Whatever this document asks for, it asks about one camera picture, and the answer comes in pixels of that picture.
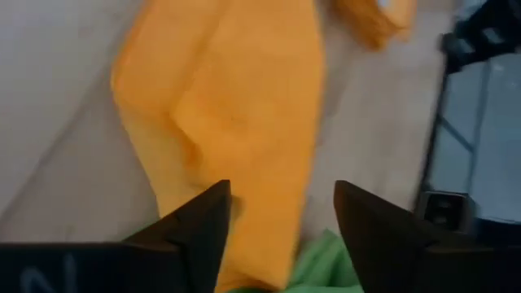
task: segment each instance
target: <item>green cloth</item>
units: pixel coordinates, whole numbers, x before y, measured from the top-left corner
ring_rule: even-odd
[[[266,290],[242,288],[229,293],[265,293]],[[325,230],[308,243],[296,261],[284,293],[363,293],[344,241]]]

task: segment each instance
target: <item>floor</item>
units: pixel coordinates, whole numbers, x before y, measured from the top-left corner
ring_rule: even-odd
[[[0,215],[70,126],[141,0],[0,2]]]
[[[449,76],[427,178],[434,190],[469,194],[477,216],[521,223],[521,54],[473,63]]]
[[[369,53],[318,3],[327,61],[321,133],[303,235],[336,230],[334,181],[410,208],[439,89],[438,36],[451,0],[419,0],[409,43]],[[108,84],[109,64],[37,171],[0,218],[0,241],[116,240],[156,221],[154,196]]]

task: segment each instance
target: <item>orange cloth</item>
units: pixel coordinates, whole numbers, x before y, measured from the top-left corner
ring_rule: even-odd
[[[284,288],[322,87],[312,0],[148,0],[112,89],[164,216],[221,179],[242,211],[217,291]]]
[[[409,39],[416,0],[335,0],[335,7],[356,39],[381,50],[395,35]]]

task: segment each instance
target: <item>orange towel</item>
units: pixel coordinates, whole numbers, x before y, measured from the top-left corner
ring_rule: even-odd
[[[220,179],[242,211],[217,291],[285,287],[322,87],[311,0],[148,0],[112,88],[164,216]]]
[[[354,37],[371,50],[381,50],[397,35],[409,39],[416,0],[335,0]]]

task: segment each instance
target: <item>gray floor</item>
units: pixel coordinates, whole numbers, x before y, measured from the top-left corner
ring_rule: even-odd
[[[89,102],[141,2],[0,1],[0,215]]]
[[[328,67],[303,232],[336,229],[332,191],[349,180],[409,208],[436,100],[440,33],[452,1],[420,0],[407,44],[359,47],[319,3]],[[157,219],[155,200],[112,104],[109,67],[0,219],[1,241],[119,239]]]
[[[449,77],[433,169],[435,190],[466,193],[478,216],[521,222],[521,55],[497,56]]]

